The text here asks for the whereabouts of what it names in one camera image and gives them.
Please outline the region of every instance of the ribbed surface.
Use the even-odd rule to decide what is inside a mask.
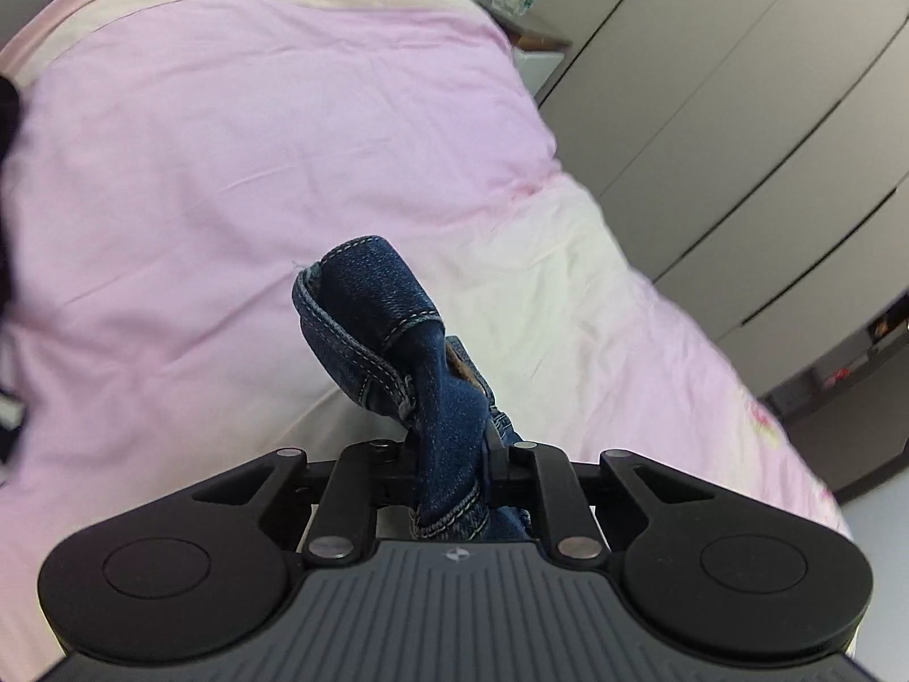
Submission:
[[[385,542],[323,570],[256,638],[180,667],[71,658],[48,682],[867,682],[844,658],[790,670],[717,667],[667,647],[601,576],[548,564],[533,544]]]

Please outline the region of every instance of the magenta cloth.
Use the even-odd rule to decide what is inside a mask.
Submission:
[[[381,234],[520,434],[629,448],[842,527],[697,326],[630,270],[492,22],[186,0],[42,72],[3,166],[31,407],[0,487],[0,677],[60,655],[35,594],[73,531],[280,446],[396,436],[300,334],[299,269]]]

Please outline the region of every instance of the bed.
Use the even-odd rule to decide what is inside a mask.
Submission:
[[[0,72],[26,98],[3,367],[30,407],[0,487],[5,682],[62,654],[35,578],[66,535],[279,446],[400,435],[331,382],[291,302],[359,235],[401,252],[522,437],[631,449],[845,532],[626,263],[470,0],[55,0]]]

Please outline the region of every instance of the denim fabric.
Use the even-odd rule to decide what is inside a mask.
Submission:
[[[526,539],[526,514],[489,510],[480,478],[490,419],[504,443],[520,439],[388,241],[338,246],[297,276],[293,298],[303,336],[342,391],[418,439],[414,536]]]

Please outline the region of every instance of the pink bedsheet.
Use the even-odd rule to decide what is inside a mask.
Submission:
[[[361,234],[401,251],[525,438],[630,448],[842,528],[554,148],[501,34],[459,13],[187,0],[51,63],[3,170],[32,417],[0,488],[0,677],[60,654],[35,578],[67,534],[282,444],[333,458],[389,432],[290,300]]]

